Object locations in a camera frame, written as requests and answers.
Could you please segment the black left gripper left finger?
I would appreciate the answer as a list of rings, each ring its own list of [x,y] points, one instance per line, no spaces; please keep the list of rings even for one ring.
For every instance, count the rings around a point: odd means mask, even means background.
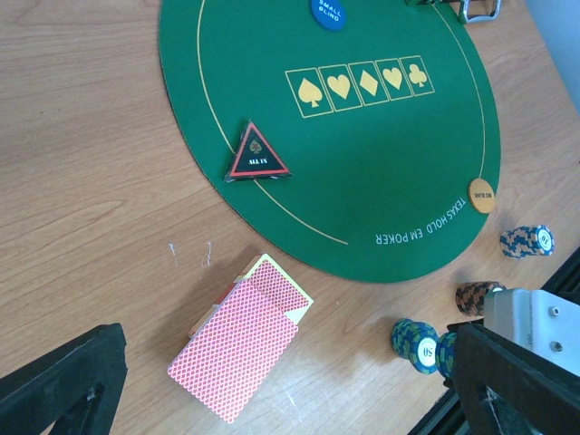
[[[102,324],[1,379],[3,434],[108,434],[128,367],[119,323]]]

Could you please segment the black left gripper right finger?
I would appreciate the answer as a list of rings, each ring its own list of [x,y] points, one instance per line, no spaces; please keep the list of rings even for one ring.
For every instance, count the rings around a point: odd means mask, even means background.
[[[456,333],[449,384],[474,434],[577,434],[579,377],[485,328],[450,324]]]

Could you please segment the blue 50 chip stack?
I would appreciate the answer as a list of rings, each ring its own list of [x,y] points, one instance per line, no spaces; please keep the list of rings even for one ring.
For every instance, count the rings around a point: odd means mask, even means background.
[[[444,378],[453,375],[457,334],[438,335],[430,324],[409,318],[398,320],[391,330],[391,348],[422,374],[439,372]]]

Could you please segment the brown 100 chip stack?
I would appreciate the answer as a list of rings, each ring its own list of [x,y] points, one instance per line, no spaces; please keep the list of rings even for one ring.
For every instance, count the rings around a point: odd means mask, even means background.
[[[488,293],[506,290],[497,281],[470,282],[459,285],[455,294],[455,303],[459,311],[467,316],[483,316],[484,300]]]

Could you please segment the blue orange 10 chip stack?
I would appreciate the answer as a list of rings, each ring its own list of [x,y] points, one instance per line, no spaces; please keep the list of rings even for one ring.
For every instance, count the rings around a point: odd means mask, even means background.
[[[556,246],[553,233],[546,225],[522,226],[505,231],[499,238],[499,244],[502,253],[512,258],[551,256]]]

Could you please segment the red playing card deck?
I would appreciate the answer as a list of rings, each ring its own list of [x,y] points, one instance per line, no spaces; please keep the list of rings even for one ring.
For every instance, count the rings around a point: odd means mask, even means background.
[[[256,256],[189,330],[168,376],[221,420],[234,422],[313,303],[270,255]]]

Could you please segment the black triangular all-in button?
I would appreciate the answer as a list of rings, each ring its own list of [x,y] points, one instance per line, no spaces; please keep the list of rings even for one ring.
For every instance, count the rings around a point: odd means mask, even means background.
[[[244,179],[279,179],[292,175],[264,134],[248,121],[240,135],[237,152],[225,182]]]

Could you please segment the blue small blind button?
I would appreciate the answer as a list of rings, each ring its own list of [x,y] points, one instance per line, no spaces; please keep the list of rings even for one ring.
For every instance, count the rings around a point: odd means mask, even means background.
[[[345,27],[347,15],[340,0],[310,0],[314,20],[324,29],[340,31]]]

